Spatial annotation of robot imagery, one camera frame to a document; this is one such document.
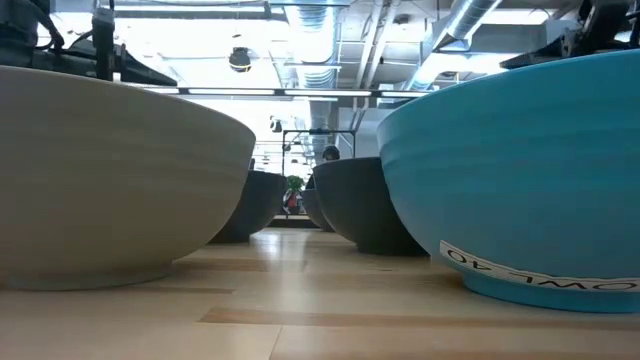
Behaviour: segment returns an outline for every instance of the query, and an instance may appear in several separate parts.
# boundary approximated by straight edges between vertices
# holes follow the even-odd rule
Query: bowl rim
[[[88,82],[88,83],[94,83],[96,84],[95,86],[102,86],[105,88],[115,88],[115,89],[122,89],[122,91],[130,91],[130,92],[137,92],[140,94],[144,94],[145,96],[149,96],[149,97],[155,97],[158,99],[162,99],[165,101],[172,101],[174,103],[182,103],[182,104],[189,104],[191,106],[197,106],[201,109],[206,109],[208,111],[213,111],[216,114],[218,114],[221,118],[225,119],[224,121],[228,121],[228,122],[232,122],[235,123],[237,125],[241,125],[242,128],[246,131],[248,131],[249,133],[251,133],[251,135],[253,136],[254,142],[256,139],[256,135],[254,134],[253,130],[251,130],[251,128],[249,128],[247,125],[245,125],[244,123],[242,123],[240,120],[229,116],[221,111],[206,107],[204,105],[189,101],[189,100],[185,100],[179,97],[175,97],[175,96],[170,96],[167,94],[159,94],[153,91],[149,91],[149,90],[145,90],[136,86],[130,86],[130,85],[126,85],[125,83],[116,83],[116,82],[111,82],[111,81],[105,81],[105,80],[99,80],[99,79],[94,79],[94,78],[90,78],[90,77],[82,77],[79,75],[72,75],[72,74],[65,74],[65,73],[59,73],[59,72],[55,72],[55,71],[47,71],[47,70],[40,70],[40,69],[29,69],[29,68],[21,68],[21,67],[16,67],[16,66],[6,66],[6,65],[0,65],[0,77],[2,76],[2,73],[24,73],[24,74],[35,74],[37,76],[40,77],[50,77],[50,78],[63,78],[69,81],[84,81],[84,82]],[[3,87],[2,85],[6,84],[6,82],[1,82],[0,83],[0,88]]]
[[[274,172],[270,172],[270,171],[249,170],[249,173],[248,173],[248,174],[251,174],[251,173],[254,173],[254,174],[264,174],[264,175],[267,175],[267,176],[271,176],[271,175],[273,175],[273,176],[276,176],[276,177],[283,177],[283,178],[285,178],[285,179],[287,178],[286,176],[284,176],[284,175],[282,175],[282,174],[280,174],[280,173],[274,173]]]
[[[331,164],[344,164],[346,162],[355,162],[355,161],[375,161],[375,160],[380,160],[382,161],[382,159],[380,158],[380,156],[363,156],[363,157],[356,157],[356,158],[345,158],[345,159],[338,159],[338,160],[332,160],[332,161],[325,161],[322,164],[318,164],[316,166],[313,167],[313,169],[325,166],[325,165],[331,165]]]
[[[499,74],[494,74],[494,75],[489,75],[489,76],[483,76],[480,77],[478,79],[474,79],[471,81],[467,81],[467,82],[463,82],[463,83],[459,83],[459,84],[455,84],[453,86],[449,86],[447,88],[444,88],[442,90],[438,90],[438,91],[434,91],[430,94],[424,95],[420,98],[416,98],[413,101],[410,101],[400,107],[398,107],[396,110],[394,110],[393,112],[391,112],[389,115],[387,115],[376,127],[376,133],[380,132],[380,129],[382,128],[382,126],[389,126],[389,123],[392,123],[394,121],[396,121],[396,119],[402,118],[404,113],[415,108],[415,107],[419,107],[419,106],[424,106],[423,104],[425,102],[428,103],[432,103],[434,101],[438,101],[441,97],[443,96],[451,96],[450,93],[451,92],[457,92],[461,89],[467,89],[469,87],[473,88],[473,87],[477,87],[477,86],[481,86],[487,82],[494,82],[496,80],[500,80],[500,79],[505,79],[505,78],[512,78],[515,76],[520,76],[522,73],[528,73],[531,71],[544,71],[546,69],[549,68],[565,68],[567,66],[570,66],[572,64],[575,63],[590,63],[590,62],[594,62],[594,61],[600,61],[602,59],[617,59],[617,58],[625,58],[625,57],[631,57],[631,56],[640,56],[640,49],[636,49],[636,50],[624,50],[624,51],[612,51],[612,52],[608,52],[608,53],[601,53],[601,54],[593,54],[593,55],[587,55],[587,56],[580,56],[580,57],[575,57],[575,58],[566,58],[566,59],[561,59],[561,60],[556,60],[556,61],[548,61],[545,63],[541,63],[541,64],[535,64],[535,65],[531,65],[531,66],[524,66],[524,67],[520,67],[517,69],[513,69],[513,70],[508,70]]]

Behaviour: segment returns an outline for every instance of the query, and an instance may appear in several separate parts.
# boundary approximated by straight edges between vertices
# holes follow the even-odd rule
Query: label
[[[518,284],[560,290],[640,292],[640,278],[571,278],[523,271],[471,255],[444,240],[440,241],[440,254],[469,270]]]

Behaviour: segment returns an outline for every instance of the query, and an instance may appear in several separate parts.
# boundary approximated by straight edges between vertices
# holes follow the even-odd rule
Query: large bowl
[[[313,168],[322,213],[333,229],[377,255],[424,255],[391,204],[380,158],[337,160]]]
[[[240,202],[212,243],[249,242],[251,234],[264,229],[282,208],[287,178],[279,174],[249,171]]]
[[[331,224],[329,224],[322,213],[322,209],[320,208],[316,189],[307,189],[302,191],[302,202],[304,204],[304,209],[307,212],[307,216],[309,216],[312,223],[316,224],[316,226],[324,231],[333,232]]]
[[[527,67],[392,113],[378,142],[404,224],[477,292],[640,311],[639,62],[624,51]]]
[[[255,137],[124,85],[0,67],[0,273],[16,288],[167,275],[235,208]]]

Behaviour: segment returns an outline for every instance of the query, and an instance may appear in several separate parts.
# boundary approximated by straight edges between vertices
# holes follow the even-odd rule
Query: cable
[[[78,42],[80,42],[80,41],[82,41],[82,40],[88,39],[88,38],[89,38],[89,36],[91,36],[91,35],[93,35],[93,30],[89,30],[89,31],[87,31],[86,33],[84,33],[84,34],[82,34],[82,35],[78,36],[78,38],[77,38],[77,39],[75,39],[75,40],[73,41],[73,43],[71,43],[71,46],[73,46],[73,45],[77,44]]]
[[[36,46],[36,50],[49,50],[53,46],[53,39],[49,39],[49,42],[42,46]]]
[[[33,11],[33,13],[36,15],[38,22],[42,24],[42,26],[44,26],[44,28],[49,31],[49,34],[51,35],[52,45],[49,45],[49,44],[45,45],[45,46],[48,46],[47,49],[50,48],[51,46],[54,46],[55,50],[62,49],[62,46],[64,46],[64,38],[62,37],[62,35],[60,35],[60,32],[58,31],[58,29],[56,28],[56,25],[51,20],[51,17],[47,15],[38,5],[32,3],[29,0],[16,0],[16,1],[19,1],[22,4],[26,5],[28,8],[30,8],[30,10]]]
[[[364,21],[364,25],[362,26],[362,32],[360,33],[360,40],[364,39],[367,35],[369,35],[369,31],[371,31],[371,27],[369,23],[372,21],[371,14],[367,20]]]

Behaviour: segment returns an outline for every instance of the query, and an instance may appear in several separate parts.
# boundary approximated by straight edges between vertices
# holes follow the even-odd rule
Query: black equipment
[[[244,73],[251,70],[251,58],[249,49],[245,47],[235,47],[229,55],[229,66],[235,72]]]
[[[120,80],[158,86],[177,86],[172,78],[136,59],[124,45],[115,45],[115,13],[97,8],[92,30],[64,49],[64,39],[50,17],[50,0],[0,0],[0,65],[15,66],[113,81]],[[51,41],[38,47],[38,23],[51,35]]]
[[[566,29],[547,46],[500,63],[516,69],[569,57],[638,48],[640,0],[629,12],[629,0],[584,0],[578,10],[578,29]],[[615,40],[619,32],[631,30],[628,42]]]

